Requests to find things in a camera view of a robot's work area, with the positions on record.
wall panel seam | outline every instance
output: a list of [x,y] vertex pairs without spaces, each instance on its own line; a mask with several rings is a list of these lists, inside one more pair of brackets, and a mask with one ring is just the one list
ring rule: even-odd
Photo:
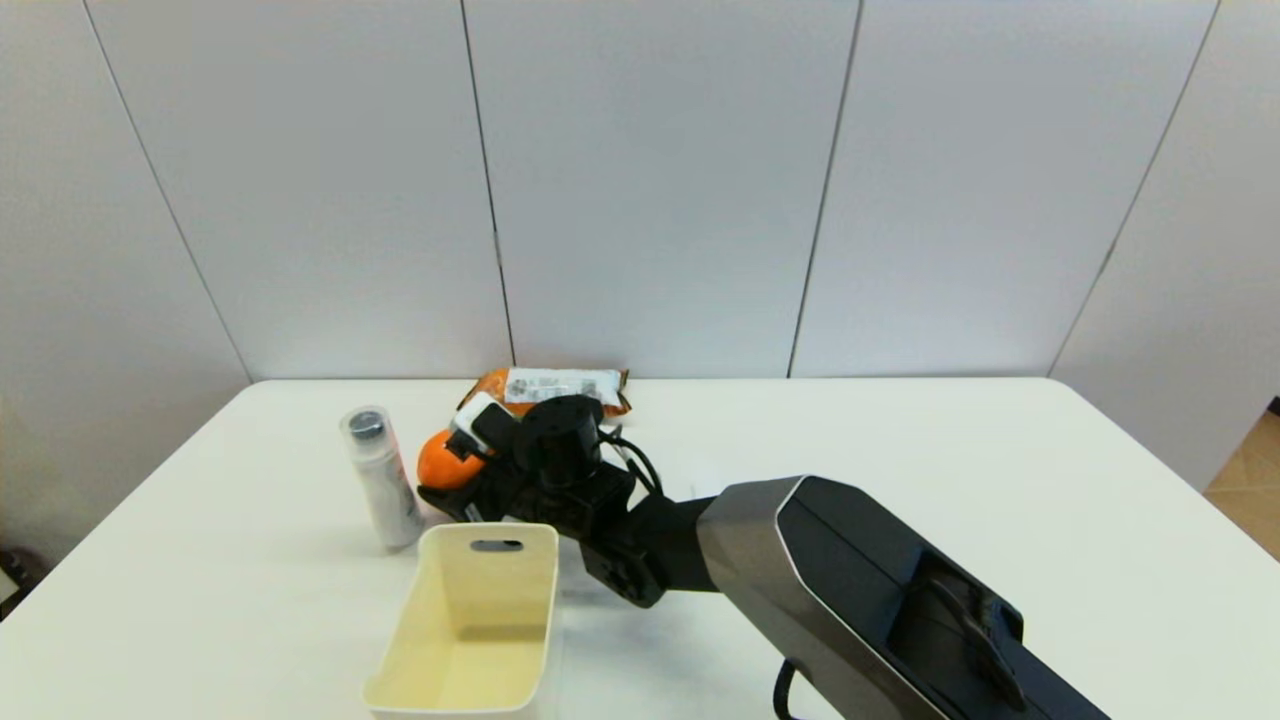
[[484,188],[489,197],[489,223],[493,227],[493,255],[498,263],[498,284],[502,287],[502,313],[507,318],[507,343],[511,346],[511,364],[516,363],[516,333],[511,328],[511,302],[507,300],[507,273],[502,266],[502,241],[498,237],[498,213],[494,210],[493,181],[489,178],[489,149],[484,141],[484,120],[480,119],[480,88],[476,86],[476,61],[471,53],[471,27],[467,24],[467,3],[458,0],[462,13],[462,38],[467,47],[467,70],[471,73],[471,101],[476,108],[476,132],[480,135],[480,161],[484,164]]
[[1138,187],[1133,192],[1133,199],[1129,200],[1129,208],[1125,210],[1124,218],[1120,219],[1120,227],[1116,228],[1115,237],[1111,238],[1111,246],[1107,247],[1106,255],[1102,256],[1102,263],[1098,265],[1098,272],[1093,275],[1089,291],[1084,293],[1084,300],[1080,302],[1079,310],[1075,311],[1075,318],[1071,319],[1071,324],[1068,327],[1066,334],[1062,337],[1062,345],[1059,346],[1057,354],[1053,356],[1053,361],[1050,363],[1048,372],[1044,374],[1047,378],[1053,377],[1053,370],[1057,369],[1059,360],[1062,359],[1062,354],[1066,351],[1068,343],[1071,342],[1071,334],[1075,333],[1075,328],[1080,323],[1080,318],[1084,316],[1084,309],[1088,307],[1089,300],[1093,297],[1093,291],[1097,290],[1098,282],[1102,279],[1102,274],[1111,263],[1111,256],[1115,255],[1116,245],[1120,242],[1120,236],[1124,234],[1124,229],[1129,224],[1129,218],[1133,215],[1133,209],[1138,205],[1138,199],[1142,197],[1142,190],[1147,186],[1147,178],[1151,177],[1151,169],[1156,167],[1156,159],[1160,158],[1160,150],[1165,146],[1165,138],[1169,137],[1169,128],[1174,126],[1174,118],[1178,117],[1178,109],[1183,104],[1183,97],[1187,95],[1187,88],[1192,83],[1192,77],[1196,76],[1196,68],[1199,65],[1201,53],[1204,51],[1208,36],[1213,32],[1213,20],[1217,19],[1217,12],[1221,6],[1222,0],[1217,0],[1217,3],[1213,4],[1213,13],[1210,15],[1208,23],[1204,24],[1204,35],[1201,37],[1199,47],[1196,49],[1196,55],[1192,58],[1190,68],[1187,69],[1187,79],[1183,81],[1183,87],[1178,91],[1178,99],[1174,101],[1174,108],[1170,110],[1169,119],[1165,122],[1165,129],[1161,131],[1160,140],[1156,141],[1156,149],[1151,154],[1151,160],[1147,161],[1147,169],[1143,170],[1142,179],[1138,181]]
[[174,229],[178,232],[178,240],[182,241],[182,247],[187,252],[187,259],[191,260],[191,266],[196,272],[196,277],[200,278],[200,286],[205,291],[205,296],[209,297],[209,305],[214,309],[214,315],[218,318],[218,324],[221,325],[223,333],[227,334],[227,342],[232,346],[232,351],[236,354],[236,360],[241,365],[241,370],[244,372],[244,378],[250,383],[257,382],[248,370],[248,365],[244,364],[244,355],[241,354],[239,346],[236,345],[236,338],[232,336],[232,331],[227,327],[227,320],[223,318],[223,311],[218,307],[218,301],[214,299],[214,293],[209,290],[209,282],[205,281],[205,273],[200,269],[200,263],[196,261],[196,255],[191,251],[191,243],[187,242],[187,233],[182,229],[182,223],[178,222],[178,215],[173,210],[173,204],[169,201],[169,193],[165,192],[164,183],[160,182],[160,174],[156,173],[155,163],[151,161],[151,155],[147,152],[147,146],[142,142],[142,133],[138,132],[138,124],[133,120],[133,113],[129,110],[129,102],[124,99],[124,91],[120,88],[120,82],[115,77],[115,68],[111,67],[111,58],[106,53],[106,46],[102,44],[102,36],[97,32],[97,23],[93,22],[93,12],[90,10],[88,0],[81,0],[81,6],[84,9],[84,17],[88,20],[90,31],[93,33],[93,40],[97,42],[97,50],[102,54],[102,63],[106,65],[106,74],[111,78],[111,87],[115,88],[115,96],[120,100],[120,106],[124,109],[124,117],[129,120],[129,128],[133,131],[133,137],[138,142],[138,149],[142,151],[142,159],[147,163],[147,170],[151,172],[151,179],[156,183],[156,190],[160,192],[160,199],[164,201],[165,210],[169,213],[169,219],[173,222]]
[[787,359],[787,378],[795,370],[796,351],[800,347],[800,325],[804,322],[804,306],[809,300],[809,281],[813,278],[813,263],[818,255],[818,236],[822,233],[822,215],[827,209],[827,191],[831,187],[831,168],[836,164],[836,147],[840,143],[840,126],[845,118],[845,101],[849,99],[849,78],[854,70],[854,53],[858,49],[858,33],[863,28],[863,8],[868,0],[859,0],[854,13],[854,32],[849,40],[849,59],[845,60],[845,82],[840,88],[840,105],[836,108],[836,127],[831,133],[831,151],[827,154],[827,174],[822,179],[822,195],[818,199],[818,217],[813,227],[813,242],[809,245],[809,264],[805,266],[804,287],[800,288],[800,307],[796,311],[796,329],[791,336],[791,356]]

clear bottle cap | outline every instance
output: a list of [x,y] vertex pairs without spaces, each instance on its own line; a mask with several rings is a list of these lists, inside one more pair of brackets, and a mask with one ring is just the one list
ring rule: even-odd
[[384,407],[366,405],[343,415],[338,423],[347,452],[355,461],[381,457],[397,450],[396,433]]

white label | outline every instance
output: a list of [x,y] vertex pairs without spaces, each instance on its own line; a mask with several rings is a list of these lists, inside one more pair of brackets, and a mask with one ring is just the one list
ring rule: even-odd
[[541,370],[512,368],[507,373],[507,402],[541,402],[564,395],[586,395],[618,407],[622,373],[618,370]]

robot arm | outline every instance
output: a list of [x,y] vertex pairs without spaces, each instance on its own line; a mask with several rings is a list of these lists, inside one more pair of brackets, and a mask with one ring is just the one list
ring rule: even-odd
[[[1011,605],[858,488],[804,475],[675,502],[643,454],[648,474],[600,459],[618,438],[599,434],[594,400],[548,400],[522,421],[480,404],[447,445],[483,469],[421,486],[424,500],[458,520],[554,525],[640,607],[668,589],[724,593],[786,659],[780,717],[796,670],[850,719],[1106,717],[1021,644]],[[628,510],[637,482],[649,495]]]

orange snack bag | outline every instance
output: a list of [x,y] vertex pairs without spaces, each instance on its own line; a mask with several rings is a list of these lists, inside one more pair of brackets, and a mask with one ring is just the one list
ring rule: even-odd
[[543,368],[502,368],[476,380],[461,409],[471,396],[488,392],[517,418],[534,405],[564,395],[589,395],[600,401],[607,418],[626,415],[631,404],[622,396],[627,370],[552,370]]

